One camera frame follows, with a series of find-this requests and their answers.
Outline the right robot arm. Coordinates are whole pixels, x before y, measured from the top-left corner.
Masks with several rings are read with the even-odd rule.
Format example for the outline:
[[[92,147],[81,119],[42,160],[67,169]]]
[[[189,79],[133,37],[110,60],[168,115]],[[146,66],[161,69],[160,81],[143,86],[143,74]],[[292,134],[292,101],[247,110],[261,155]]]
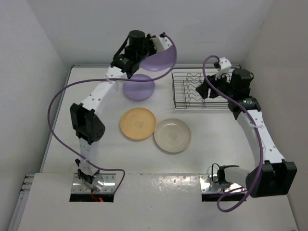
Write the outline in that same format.
[[[219,166],[217,183],[237,183],[245,187],[253,198],[288,194],[297,167],[287,161],[276,148],[264,123],[261,106],[250,94],[251,72],[236,68],[231,78],[204,76],[195,90],[203,99],[223,97],[234,119],[241,126],[255,161],[255,169],[245,170],[239,165]]]

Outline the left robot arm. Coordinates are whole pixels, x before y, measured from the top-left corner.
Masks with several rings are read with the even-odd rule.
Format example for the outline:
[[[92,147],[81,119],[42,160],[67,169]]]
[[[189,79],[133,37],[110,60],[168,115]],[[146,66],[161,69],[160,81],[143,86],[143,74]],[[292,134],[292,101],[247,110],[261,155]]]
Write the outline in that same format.
[[[96,189],[98,184],[96,175],[100,173],[93,161],[98,154],[99,140],[105,133],[101,117],[107,101],[116,91],[118,81],[130,82],[133,74],[139,70],[141,62],[149,56],[164,51],[163,46],[168,45],[168,42],[163,34],[157,37],[146,35],[139,30],[130,31],[113,56],[103,80],[80,104],[71,105],[72,126],[80,144],[80,159],[76,160],[77,174],[91,190]]]

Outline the cream plate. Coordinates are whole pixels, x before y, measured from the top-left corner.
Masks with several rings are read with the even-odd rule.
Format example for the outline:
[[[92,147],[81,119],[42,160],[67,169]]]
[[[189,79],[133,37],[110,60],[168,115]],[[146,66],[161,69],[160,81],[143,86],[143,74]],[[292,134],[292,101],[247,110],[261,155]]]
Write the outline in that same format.
[[[188,148],[192,133],[189,126],[177,118],[160,122],[154,131],[154,140],[159,148],[168,153],[180,153]]]

